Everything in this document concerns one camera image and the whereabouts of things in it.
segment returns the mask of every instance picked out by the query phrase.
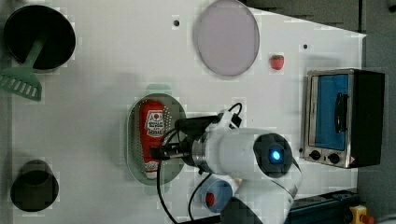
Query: toaster oven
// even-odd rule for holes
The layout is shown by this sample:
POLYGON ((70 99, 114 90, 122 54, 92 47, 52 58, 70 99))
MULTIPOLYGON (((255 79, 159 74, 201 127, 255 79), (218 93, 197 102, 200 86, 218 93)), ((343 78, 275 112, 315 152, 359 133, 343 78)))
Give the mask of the toaster oven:
POLYGON ((342 168, 380 163, 385 75, 309 71, 304 158, 342 168))

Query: oval tray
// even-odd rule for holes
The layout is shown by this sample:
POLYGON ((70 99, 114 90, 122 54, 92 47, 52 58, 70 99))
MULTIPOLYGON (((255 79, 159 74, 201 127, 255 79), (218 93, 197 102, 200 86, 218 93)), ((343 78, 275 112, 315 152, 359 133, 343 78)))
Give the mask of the oval tray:
MULTIPOLYGON (((152 93, 136 102, 128 115, 127 150, 125 155, 126 164, 132 176, 139 182, 148 186, 155 186, 157 184, 157 180, 147 179, 145 176, 143 150, 140 143, 139 108, 140 105, 147 100, 155 100, 163 103, 163 119, 166 123, 166 132, 175 127, 175 121, 177 119, 186 118, 186 113, 184 112, 181 104, 172 96, 163 93, 152 93)), ((184 161, 182 159, 164 161, 163 166, 161 167, 162 184, 166 184, 173 180, 183 169, 183 166, 184 161)))

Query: oven knob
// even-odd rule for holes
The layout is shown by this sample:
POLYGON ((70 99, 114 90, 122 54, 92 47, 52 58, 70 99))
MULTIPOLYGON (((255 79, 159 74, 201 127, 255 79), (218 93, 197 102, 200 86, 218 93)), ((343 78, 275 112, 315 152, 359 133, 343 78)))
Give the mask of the oven knob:
POLYGON ((316 150, 313 150, 311 152, 311 154, 309 154, 309 156, 314 160, 317 161, 318 159, 320 159, 320 153, 316 150))
POLYGON ((340 157, 337 154, 335 154, 335 153, 333 153, 332 155, 328 156, 327 158, 333 164, 336 164, 336 163, 338 163, 340 161, 340 157))

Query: white table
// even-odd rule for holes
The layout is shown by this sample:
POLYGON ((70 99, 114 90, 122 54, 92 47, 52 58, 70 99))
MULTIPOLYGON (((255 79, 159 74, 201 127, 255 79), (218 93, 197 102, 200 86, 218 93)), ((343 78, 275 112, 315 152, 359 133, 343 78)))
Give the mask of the white table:
MULTIPOLYGON (((14 223, 170 223, 158 196, 130 175, 123 157, 128 110, 151 83, 170 86, 188 117, 241 102, 242 126, 284 135, 304 172, 297 198, 356 188, 356 169, 304 161, 298 149, 306 72, 361 68, 363 35, 251 9, 261 33, 259 56, 245 74, 224 78, 202 64, 193 41, 194 25, 211 2, 47 3, 73 22, 78 45, 66 66, 39 76, 42 102, 13 97, 13 176, 26 161, 41 158, 59 178, 60 193, 40 213, 14 207, 14 223), (280 72, 268 63, 274 52, 286 59, 280 72)), ((185 166, 164 194, 178 220, 188 220, 188 199, 200 180, 185 166)), ((213 215, 198 203, 193 213, 213 215)))

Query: ketchup bottle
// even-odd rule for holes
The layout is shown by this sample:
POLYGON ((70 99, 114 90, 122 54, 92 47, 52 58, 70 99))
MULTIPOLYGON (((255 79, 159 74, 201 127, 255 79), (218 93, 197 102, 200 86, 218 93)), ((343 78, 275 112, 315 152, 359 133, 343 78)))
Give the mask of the ketchup bottle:
POLYGON ((165 124, 163 122, 163 104, 148 100, 140 106, 140 142, 142 143, 146 177, 157 177, 158 160, 151 158, 149 149, 162 143, 165 124))

